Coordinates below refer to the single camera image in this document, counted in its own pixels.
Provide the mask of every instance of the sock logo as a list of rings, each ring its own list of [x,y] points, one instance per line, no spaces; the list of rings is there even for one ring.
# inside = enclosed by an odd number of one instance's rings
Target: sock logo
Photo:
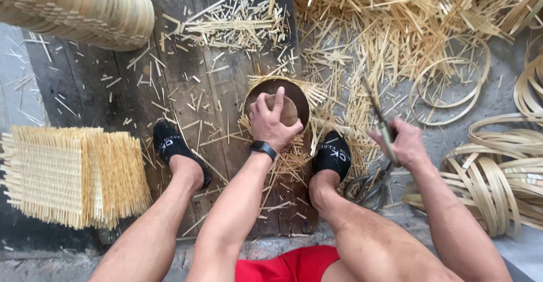
[[[340,153],[340,152],[337,151],[337,150],[332,151],[332,153],[330,154],[330,156],[336,156],[336,157],[340,158],[341,160],[343,160],[343,162],[345,162],[345,160],[347,159],[347,157],[345,156],[344,153]]]
[[[173,141],[172,140],[166,140],[166,142],[164,142],[164,144],[162,145],[162,151],[165,152],[166,151],[166,147],[167,146],[170,146],[173,144]]]

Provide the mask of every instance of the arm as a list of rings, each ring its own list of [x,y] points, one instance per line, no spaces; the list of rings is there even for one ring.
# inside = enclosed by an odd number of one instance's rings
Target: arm
[[[398,131],[392,149],[417,182],[441,262],[465,281],[512,281],[490,238],[432,164],[421,130],[399,118],[391,127]],[[381,143],[377,132],[370,136]]]
[[[277,91],[273,111],[262,93],[251,105],[251,125],[255,140],[266,141],[276,153],[302,130],[300,119],[286,127],[279,122],[284,88]],[[234,281],[236,262],[243,241],[253,227],[266,175],[272,164],[268,154],[252,152],[230,184],[223,190],[202,226],[194,247],[194,263],[187,282]]]

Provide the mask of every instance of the scissor handle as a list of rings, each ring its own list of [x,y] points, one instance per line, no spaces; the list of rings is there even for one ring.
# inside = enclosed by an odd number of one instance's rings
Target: scissor handle
[[[377,128],[379,129],[379,132],[381,132],[381,136],[383,137],[384,146],[387,148],[387,154],[390,159],[390,162],[394,164],[396,167],[400,167],[400,162],[398,161],[398,158],[392,151],[392,143],[394,143],[394,140],[396,139],[396,136],[393,135],[392,131],[390,130],[390,127],[386,122],[378,122]]]

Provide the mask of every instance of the dark wooden floor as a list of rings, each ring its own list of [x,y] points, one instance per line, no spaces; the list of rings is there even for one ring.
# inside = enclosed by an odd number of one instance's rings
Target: dark wooden floor
[[[227,50],[218,48],[193,47],[189,48],[189,52],[185,52],[175,49],[175,40],[173,38],[173,41],[166,40],[165,51],[175,50],[176,53],[168,55],[161,52],[160,47],[155,44],[160,40],[160,32],[172,31],[175,28],[174,24],[165,20],[162,14],[166,13],[184,21],[188,18],[188,15],[183,16],[184,6],[195,14],[207,8],[216,0],[152,1],[156,22],[154,35],[150,41],[151,49],[149,53],[157,56],[167,67],[160,77],[157,76],[154,59],[150,54],[146,54],[136,63],[135,71],[133,67],[127,69],[130,60],[139,56],[146,48],[133,52],[113,52],[81,43],[76,46],[66,40],[47,36],[44,39],[50,43],[48,48],[53,58],[53,63],[50,63],[44,50],[36,49],[36,46],[29,47],[31,64],[39,78],[37,84],[52,126],[101,126],[108,132],[128,131],[145,143],[148,138],[152,137],[153,127],[148,127],[148,124],[154,124],[158,118],[162,117],[162,110],[151,103],[151,101],[158,102],[154,88],[149,87],[149,85],[140,84],[139,87],[136,85],[141,74],[144,75],[144,80],[148,80],[149,64],[153,63],[153,79],[161,99],[162,88],[165,95],[178,88],[171,96],[176,101],[166,100],[165,105],[178,114],[181,126],[201,119],[212,123],[216,128],[222,128],[221,136],[227,134],[227,124],[230,125],[231,133],[239,131],[237,126],[237,120],[240,117],[238,105],[242,104],[248,92],[247,75],[270,73],[278,66],[277,56],[280,51],[270,51],[268,55],[260,57],[253,54],[251,59],[243,51],[229,54]],[[295,32],[296,25],[292,0],[277,0],[277,2],[281,6],[285,5],[288,13],[292,15],[288,19],[292,35],[286,42],[290,44],[291,48],[295,49],[294,52],[298,55],[298,40]],[[28,32],[25,32],[25,37],[29,37]],[[225,52],[225,58],[221,58],[215,68],[224,65],[229,65],[230,68],[208,75],[207,71],[210,71],[213,59],[223,51]],[[300,64],[296,65],[295,70],[297,77],[301,77]],[[184,77],[185,73],[189,77],[196,76],[200,78],[201,83],[197,83],[195,80],[187,81]],[[123,79],[106,89],[106,85],[111,83],[112,80],[100,81],[104,74],[113,76],[114,79],[118,77]],[[110,93],[112,97],[111,103],[109,102]],[[190,102],[191,93],[194,97],[199,97],[202,94],[201,102],[209,103],[210,106],[207,109],[200,109],[198,112],[193,111],[186,105],[186,103]],[[80,118],[63,107],[55,97],[61,100],[65,98],[63,102],[76,114],[80,115]],[[221,101],[222,112],[219,110],[217,100]],[[124,126],[123,122],[126,118],[132,119],[132,122]],[[198,125],[184,130],[189,147],[194,149],[197,145],[198,130]],[[201,142],[207,141],[210,131],[213,131],[211,127],[204,125],[200,137]],[[157,161],[162,163],[158,156],[155,156],[152,146],[148,148],[148,151],[151,157],[156,157]],[[230,139],[230,144],[228,144],[227,139],[224,139],[201,146],[200,153],[219,173],[227,179],[232,179],[249,154],[248,142]],[[171,174],[167,167],[156,166],[156,168],[153,168],[150,164],[147,164],[146,175],[153,201],[155,201],[166,189]],[[212,176],[213,182],[210,189],[216,189],[217,185],[222,188],[224,185],[220,178],[214,173]],[[292,182],[289,183],[289,186],[294,188],[294,191],[287,191],[286,188],[276,183],[269,195],[266,206],[279,205],[284,201],[296,202],[296,197],[305,198],[306,188],[301,182]],[[219,192],[215,192],[210,193],[208,196],[193,198],[185,212],[185,217],[179,229],[179,236],[209,212],[218,195]],[[313,231],[318,223],[318,214],[305,204],[296,203],[297,205],[291,206],[289,209],[265,213],[268,218],[258,219],[250,235],[287,235]],[[308,219],[302,219],[300,216],[294,215],[296,212],[300,212]],[[131,221],[123,222],[118,231],[126,230]],[[186,237],[196,236],[199,227],[190,231]]]

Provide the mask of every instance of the black wristwatch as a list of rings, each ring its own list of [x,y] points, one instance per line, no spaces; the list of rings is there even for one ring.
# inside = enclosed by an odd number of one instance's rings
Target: black wristwatch
[[[256,140],[253,142],[253,144],[251,144],[251,146],[249,146],[249,148],[255,152],[268,154],[272,158],[272,161],[275,161],[275,157],[277,156],[274,149],[268,144],[268,142],[265,141]]]

